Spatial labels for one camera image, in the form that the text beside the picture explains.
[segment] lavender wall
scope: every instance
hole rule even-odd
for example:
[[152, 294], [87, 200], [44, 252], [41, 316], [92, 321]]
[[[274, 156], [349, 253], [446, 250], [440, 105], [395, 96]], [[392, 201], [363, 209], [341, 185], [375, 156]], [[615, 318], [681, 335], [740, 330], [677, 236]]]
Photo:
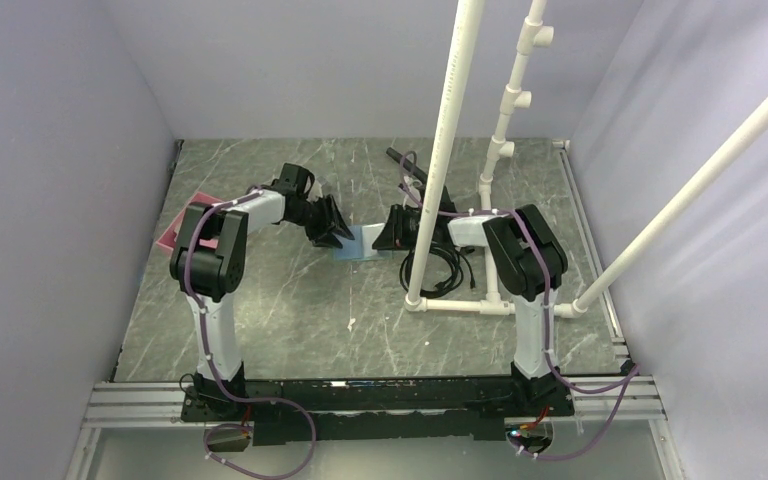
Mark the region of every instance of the lavender wall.
[[0, 1], [0, 479], [63, 477], [172, 146], [101, 2]]
[[[768, 2], [647, 0], [572, 139], [613, 260], [768, 94]], [[690, 478], [768, 478], [768, 132], [611, 289]]]
[[[569, 138], [642, 0], [552, 0], [510, 137]], [[454, 0], [107, 0], [181, 138], [433, 136]], [[528, 0], [490, 0], [458, 133], [489, 136]]]

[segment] coiled black cable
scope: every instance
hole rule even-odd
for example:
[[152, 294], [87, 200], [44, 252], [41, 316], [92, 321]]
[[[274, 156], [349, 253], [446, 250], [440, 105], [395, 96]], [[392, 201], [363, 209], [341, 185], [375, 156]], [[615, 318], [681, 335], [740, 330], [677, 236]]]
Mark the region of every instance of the coiled black cable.
[[[466, 267], [469, 270], [469, 288], [475, 288], [475, 275], [472, 273], [472, 265], [469, 264], [469, 260], [466, 259], [466, 256], [464, 256], [460, 250], [456, 249], [454, 246], [443, 246], [432, 243], [431, 248], [428, 250], [428, 254], [442, 258], [449, 267], [451, 275], [449, 275], [449, 278], [446, 280], [437, 282], [437, 284], [434, 285], [434, 290], [420, 290], [420, 296], [425, 298], [440, 298], [460, 287], [464, 279], [461, 260], [466, 263]], [[408, 291], [408, 284], [410, 284], [410, 274], [413, 269], [413, 256], [414, 250], [411, 249], [405, 259], [402, 260], [402, 266], [399, 268], [399, 283], [402, 284], [402, 288], [404, 288], [405, 291]]]

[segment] white pvc pipe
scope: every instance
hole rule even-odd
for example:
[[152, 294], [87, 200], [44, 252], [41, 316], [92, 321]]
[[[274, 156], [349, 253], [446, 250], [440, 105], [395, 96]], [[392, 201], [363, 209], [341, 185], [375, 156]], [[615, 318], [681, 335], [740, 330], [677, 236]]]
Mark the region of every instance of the white pvc pipe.
[[[530, 104], [531, 94], [522, 92], [522, 77], [525, 75], [531, 51], [535, 46], [548, 46], [552, 41], [552, 28], [543, 27], [543, 11], [545, 8], [546, 0], [532, 0], [528, 16], [522, 24], [522, 30], [517, 41], [517, 54], [514, 58], [514, 66], [511, 69], [508, 84], [505, 86], [505, 92], [502, 94], [502, 101], [499, 105], [499, 119], [496, 122], [493, 137], [490, 139], [490, 145], [487, 147], [487, 161], [484, 163], [484, 170], [479, 177], [479, 183], [486, 185], [488, 189], [493, 181], [493, 171], [496, 169], [499, 157], [511, 156], [513, 154], [511, 145], [505, 148], [507, 143], [505, 137], [514, 107]], [[528, 102], [516, 101], [521, 93], [527, 93]]]
[[646, 225], [616, 260], [572, 304], [558, 305], [555, 313], [562, 317], [578, 317], [623, 272], [634, 264], [646, 248], [658, 238], [685, 209], [708, 188], [716, 178], [746, 151], [768, 128], [768, 96], [737, 130], [711, 155], [702, 168], [675, 194], [672, 200]]
[[516, 311], [513, 302], [488, 302], [487, 300], [437, 300], [421, 299], [420, 311], [445, 310], [448, 312], [473, 312], [482, 315], [512, 315]]
[[[481, 209], [490, 210], [490, 189], [478, 189], [478, 196], [481, 198]], [[484, 249], [484, 270], [487, 272], [487, 301], [501, 302], [502, 296], [499, 294], [499, 274], [496, 272], [496, 262], [493, 261], [493, 253], [490, 248]]]
[[469, 68], [478, 27], [484, 11], [484, 0], [460, 0], [455, 14], [455, 28], [452, 33], [452, 45], [449, 48], [449, 64], [446, 67], [446, 79], [443, 82], [443, 95], [440, 100], [440, 112], [437, 116], [437, 132], [431, 150], [431, 166], [428, 168], [428, 182], [425, 187], [425, 201], [419, 221], [419, 234], [416, 241], [416, 253], [411, 269], [411, 281], [405, 296], [405, 308], [415, 310], [420, 301], [422, 279], [431, 247], [431, 234], [437, 222], [440, 208], [440, 196], [446, 183], [446, 171], [449, 169], [449, 156], [452, 142], [461, 114]]

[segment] gray marble surface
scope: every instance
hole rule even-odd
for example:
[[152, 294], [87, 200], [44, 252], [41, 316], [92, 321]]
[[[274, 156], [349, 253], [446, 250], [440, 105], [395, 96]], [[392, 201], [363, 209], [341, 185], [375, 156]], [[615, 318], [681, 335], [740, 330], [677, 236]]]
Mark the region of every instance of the gray marble surface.
[[[275, 176], [284, 162], [304, 165], [337, 198], [347, 223], [383, 222], [400, 203], [398, 171], [384, 150], [416, 150], [426, 168], [432, 139], [304, 139], [186, 141], [155, 231], [170, 224], [196, 191], [230, 199]], [[457, 139], [446, 184], [459, 209], [478, 206], [476, 180], [487, 139]], [[559, 301], [592, 282], [588, 254], [559, 156], [548, 139], [516, 141], [516, 153], [496, 170], [493, 205], [535, 203], [567, 251], [570, 270]], [[313, 248], [303, 229], [288, 223], [248, 239], [243, 283], [236, 292], [237, 342], [249, 378], [473, 375], [505, 373], [515, 347], [514, 317], [410, 313], [398, 281], [403, 254], [373, 261], [338, 261]], [[177, 380], [197, 361], [195, 325], [168, 257], [156, 246], [125, 338], [117, 381]], [[478, 288], [468, 282], [447, 296], [484, 295], [482, 252], [470, 255]], [[426, 288], [447, 269], [432, 257]], [[557, 320], [564, 373], [617, 371], [605, 313], [593, 308], [576, 320]]]

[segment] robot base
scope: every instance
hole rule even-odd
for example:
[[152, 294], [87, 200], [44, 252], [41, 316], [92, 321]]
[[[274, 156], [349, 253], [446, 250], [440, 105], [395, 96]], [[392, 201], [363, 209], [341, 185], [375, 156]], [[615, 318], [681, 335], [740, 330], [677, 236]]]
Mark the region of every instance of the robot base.
[[[299, 403], [312, 412], [319, 440], [504, 440], [505, 418], [537, 417], [547, 406], [549, 416], [575, 413], [569, 390], [551, 373], [528, 379], [513, 364], [511, 375], [453, 377], [246, 381], [239, 373], [226, 386], [248, 398], [282, 397]], [[214, 382], [197, 379], [187, 389], [181, 419], [239, 422], [247, 406], [217, 397], [217, 392]], [[254, 445], [310, 439], [304, 417], [286, 405], [254, 403], [251, 419]]]

